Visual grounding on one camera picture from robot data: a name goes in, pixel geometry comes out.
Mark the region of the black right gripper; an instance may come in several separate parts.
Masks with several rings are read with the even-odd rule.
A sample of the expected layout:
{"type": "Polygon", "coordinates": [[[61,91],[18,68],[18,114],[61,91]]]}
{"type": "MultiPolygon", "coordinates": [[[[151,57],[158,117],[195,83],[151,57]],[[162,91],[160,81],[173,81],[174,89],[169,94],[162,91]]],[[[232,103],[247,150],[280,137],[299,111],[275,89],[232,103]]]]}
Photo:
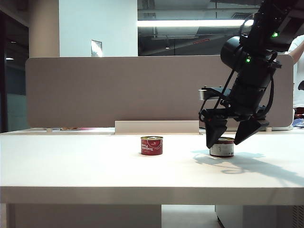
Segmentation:
{"type": "Polygon", "coordinates": [[[235,84],[232,89],[222,87],[204,87],[199,90],[199,98],[219,100],[223,108],[210,108],[199,111],[199,119],[205,123],[206,146],[210,149],[227,129],[227,119],[240,122],[234,144],[238,145],[255,133],[264,130],[269,125],[266,114],[271,107],[259,103],[265,93],[265,88],[235,84]]]}

